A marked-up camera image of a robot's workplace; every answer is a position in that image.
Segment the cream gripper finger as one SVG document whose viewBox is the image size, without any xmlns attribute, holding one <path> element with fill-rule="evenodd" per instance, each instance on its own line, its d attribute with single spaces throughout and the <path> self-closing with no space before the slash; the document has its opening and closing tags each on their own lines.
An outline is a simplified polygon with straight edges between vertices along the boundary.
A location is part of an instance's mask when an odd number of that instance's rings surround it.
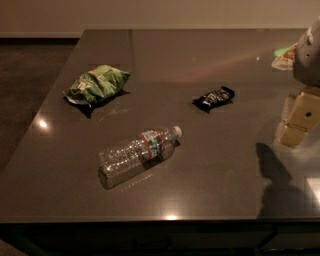
<svg viewBox="0 0 320 256">
<path fill-rule="evenodd" d="M 284 103 L 282 120 L 291 127 L 311 131 L 320 123 L 320 88 L 310 87 L 289 95 Z"/>
<path fill-rule="evenodd" d="M 276 129 L 275 138 L 276 140 L 285 146 L 296 147 L 306 137 L 308 133 L 297 127 L 291 127 L 286 122 L 280 122 Z"/>
</svg>

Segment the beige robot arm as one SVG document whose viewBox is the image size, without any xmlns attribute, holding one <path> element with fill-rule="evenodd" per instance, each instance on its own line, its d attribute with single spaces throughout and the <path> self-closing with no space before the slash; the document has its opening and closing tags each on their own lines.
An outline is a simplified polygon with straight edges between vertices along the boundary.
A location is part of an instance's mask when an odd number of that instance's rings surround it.
<svg viewBox="0 0 320 256">
<path fill-rule="evenodd" d="M 276 132 L 279 143 L 296 147 L 320 124 L 320 17 L 297 43 L 274 59 L 272 67 L 292 71 L 305 86 L 286 98 Z"/>
</svg>

